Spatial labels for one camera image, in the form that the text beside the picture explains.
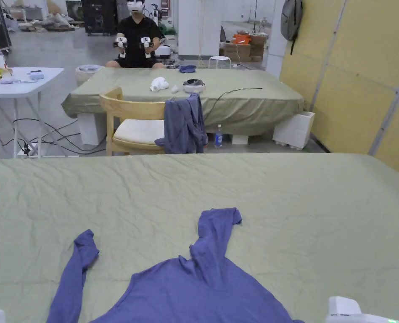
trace blue cloth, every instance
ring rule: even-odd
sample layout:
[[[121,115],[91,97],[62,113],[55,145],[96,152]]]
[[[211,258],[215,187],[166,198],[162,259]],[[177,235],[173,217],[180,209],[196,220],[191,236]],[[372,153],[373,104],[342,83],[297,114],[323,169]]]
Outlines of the blue cloth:
[[[240,222],[236,208],[202,212],[191,259],[178,256],[133,274],[121,299],[93,322],[302,323],[225,257],[232,227]]]
[[[196,65],[180,65],[178,70],[182,73],[195,73]]]
[[[81,233],[74,240],[74,252],[63,270],[47,323],[78,322],[86,272],[98,253],[91,230]]]
[[[207,137],[199,94],[166,101],[164,128],[165,138],[155,143],[165,147],[166,154],[202,154]]]

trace gray backpack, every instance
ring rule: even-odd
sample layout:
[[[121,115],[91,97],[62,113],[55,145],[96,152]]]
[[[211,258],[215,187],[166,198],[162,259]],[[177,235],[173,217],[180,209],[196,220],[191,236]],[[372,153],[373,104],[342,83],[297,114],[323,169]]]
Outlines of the gray backpack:
[[[287,40],[292,41],[291,55],[295,40],[298,37],[303,18],[303,0],[285,0],[282,10],[281,30]]]

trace chair seat cushion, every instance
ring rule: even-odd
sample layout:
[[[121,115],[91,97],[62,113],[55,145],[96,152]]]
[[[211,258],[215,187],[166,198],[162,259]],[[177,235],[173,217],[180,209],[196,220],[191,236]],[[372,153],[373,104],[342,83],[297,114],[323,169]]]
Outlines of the chair seat cushion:
[[[154,145],[156,139],[163,137],[165,137],[163,120],[126,119],[114,133],[115,139],[150,145]]]

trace power strip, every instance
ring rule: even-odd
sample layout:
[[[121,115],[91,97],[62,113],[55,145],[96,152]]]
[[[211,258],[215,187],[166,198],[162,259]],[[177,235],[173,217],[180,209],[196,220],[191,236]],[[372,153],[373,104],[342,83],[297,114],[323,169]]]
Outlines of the power strip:
[[[38,150],[38,143],[33,143],[32,146],[34,146],[34,147]],[[18,156],[18,157],[30,157],[30,156],[34,156],[34,155],[35,155],[35,151],[31,148],[31,146],[27,145],[27,147],[28,147],[29,150],[31,151],[31,152],[29,153],[29,156],[27,156],[27,155],[24,153],[23,150],[20,150],[20,151],[17,153],[17,156]]]

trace gray jacket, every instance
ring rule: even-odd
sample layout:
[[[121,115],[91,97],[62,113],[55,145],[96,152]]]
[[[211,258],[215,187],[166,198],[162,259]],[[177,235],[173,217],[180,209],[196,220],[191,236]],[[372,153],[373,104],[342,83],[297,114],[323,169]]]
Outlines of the gray jacket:
[[[166,101],[164,124],[165,138],[157,139],[155,143],[165,147],[166,154],[203,153],[206,133],[198,93]]]

